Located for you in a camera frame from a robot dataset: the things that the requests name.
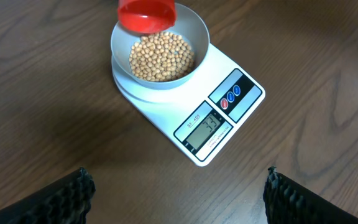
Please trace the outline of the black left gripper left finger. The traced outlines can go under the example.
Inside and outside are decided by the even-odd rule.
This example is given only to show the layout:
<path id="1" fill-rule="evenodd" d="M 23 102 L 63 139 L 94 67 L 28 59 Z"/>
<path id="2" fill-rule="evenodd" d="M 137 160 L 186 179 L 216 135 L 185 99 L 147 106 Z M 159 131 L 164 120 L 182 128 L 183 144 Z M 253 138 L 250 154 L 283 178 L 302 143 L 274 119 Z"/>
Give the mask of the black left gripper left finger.
<path id="1" fill-rule="evenodd" d="M 84 168 L 0 210 L 0 224 L 85 224 L 96 187 Z"/>

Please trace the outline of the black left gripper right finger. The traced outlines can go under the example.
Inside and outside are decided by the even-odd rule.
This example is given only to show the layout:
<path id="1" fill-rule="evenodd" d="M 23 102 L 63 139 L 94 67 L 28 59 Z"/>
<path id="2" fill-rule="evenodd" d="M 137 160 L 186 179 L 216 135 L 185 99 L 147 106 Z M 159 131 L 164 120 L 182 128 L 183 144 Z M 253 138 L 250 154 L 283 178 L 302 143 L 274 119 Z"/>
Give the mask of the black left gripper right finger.
<path id="1" fill-rule="evenodd" d="M 294 180 L 268 168 L 263 200 L 267 223 L 358 224 L 358 218 Z"/>

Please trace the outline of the orange measuring scoop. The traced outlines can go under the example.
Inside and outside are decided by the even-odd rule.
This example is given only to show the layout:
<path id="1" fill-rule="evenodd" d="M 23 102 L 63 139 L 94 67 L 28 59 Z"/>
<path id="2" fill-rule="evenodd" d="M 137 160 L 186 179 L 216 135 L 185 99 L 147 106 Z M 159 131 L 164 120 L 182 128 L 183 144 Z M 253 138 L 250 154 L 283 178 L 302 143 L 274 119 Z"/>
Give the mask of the orange measuring scoop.
<path id="1" fill-rule="evenodd" d="M 173 27 L 177 12 L 174 0 L 119 0 L 117 16 L 127 30 L 153 34 Z"/>

